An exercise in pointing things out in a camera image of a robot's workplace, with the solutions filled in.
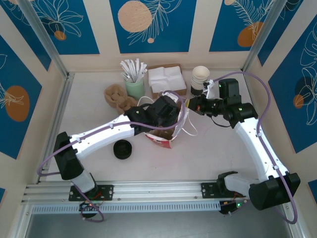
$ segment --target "green cup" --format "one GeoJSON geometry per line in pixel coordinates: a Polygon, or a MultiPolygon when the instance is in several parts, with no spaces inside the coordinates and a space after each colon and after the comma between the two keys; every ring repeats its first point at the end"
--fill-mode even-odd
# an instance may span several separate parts
{"type": "Polygon", "coordinates": [[[127,90],[128,96],[133,97],[136,100],[139,100],[145,95],[144,82],[141,79],[137,83],[129,83],[124,81],[125,88],[127,90]]]}

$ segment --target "stack of paper cups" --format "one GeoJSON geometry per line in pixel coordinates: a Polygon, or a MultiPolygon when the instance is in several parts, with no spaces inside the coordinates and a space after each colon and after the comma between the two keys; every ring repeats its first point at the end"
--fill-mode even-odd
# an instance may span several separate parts
{"type": "Polygon", "coordinates": [[[203,83],[208,80],[210,75],[209,69],[205,66],[197,66],[193,70],[190,92],[193,96],[199,96],[203,93],[203,83]]]}

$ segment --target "black lid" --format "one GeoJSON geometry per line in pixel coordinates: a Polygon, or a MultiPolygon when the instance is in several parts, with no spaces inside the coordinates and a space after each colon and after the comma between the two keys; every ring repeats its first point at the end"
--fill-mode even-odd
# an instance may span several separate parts
{"type": "Polygon", "coordinates": [[[113,152],[118,159],[125,160],[132,153],[132,145],[127,140],[119,140],[114,144],[113,152]]]}

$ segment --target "white tabletop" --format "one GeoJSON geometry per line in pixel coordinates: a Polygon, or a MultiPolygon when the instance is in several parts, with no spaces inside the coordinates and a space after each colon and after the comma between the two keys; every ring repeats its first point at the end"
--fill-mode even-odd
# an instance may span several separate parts
{"type": "MultiPolygon", "coordinates": [[[[183,77],[188,85],[190,97],[191,71],[184,70],[183,77]]],[[[211,78],[217,78],[229,71],[211,70],[211,78]]],[[[242,102],[250,102],[249,92],[243,75],[231,76],[239,81],[242,102]]],[[[70,91],[60,132],[68,135],[88,131],[118,117],[117,110],[110,107],[104,98],[104,90],[114,84],[124,86],[120,72],[76,73],[70,91]]],[[[150,89],[145,79],[146,95],[150,89]]],[[[113,144],[108,145],[82,161],[83,166],[92,173],[95,180],[111,181],[147,181],[147,180],[197,180],[216,179],[218,174],[238,171],[255,178],[255,165],[244,143],[232,128],[215,125],[207,116],[192,111],[189,117],[198,130],[192,137],[180,132],[173,148],[162,148],[152,143],[143,134],[128,138],[132,144],[132,155],[119,160],[113,154],[113,144]]],[[[215,121],[227,125],[228,122],[218,116],[215,121]]],[[[184,128],[194,133],[188,121],[184,128]]],[[[50,164],[49,172],[58,171],[55,160],[50,164]]],[[[62,180],[59,175],[47,177],[48,181],[62,180]]]]}

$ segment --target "metal bracket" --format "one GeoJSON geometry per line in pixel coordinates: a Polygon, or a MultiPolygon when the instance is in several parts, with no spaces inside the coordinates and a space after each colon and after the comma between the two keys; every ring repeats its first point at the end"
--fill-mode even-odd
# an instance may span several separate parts
{"type": "Polygon", "coordinates": [[[221,194],[216,182],[204,182],[201,184],[203,198],[233,198],[234,192],[221,194]]]}
{"type": "MultiPolygon", "coordinates": [[[[88,197],[93,201],[112,201],[113,185],[98,185],[98,191],[95,197],[88,197]]],[[[75,186],[70,187],[68,200],[73,201],[86,201],[86,199],[78,192],[75,186]]]]}

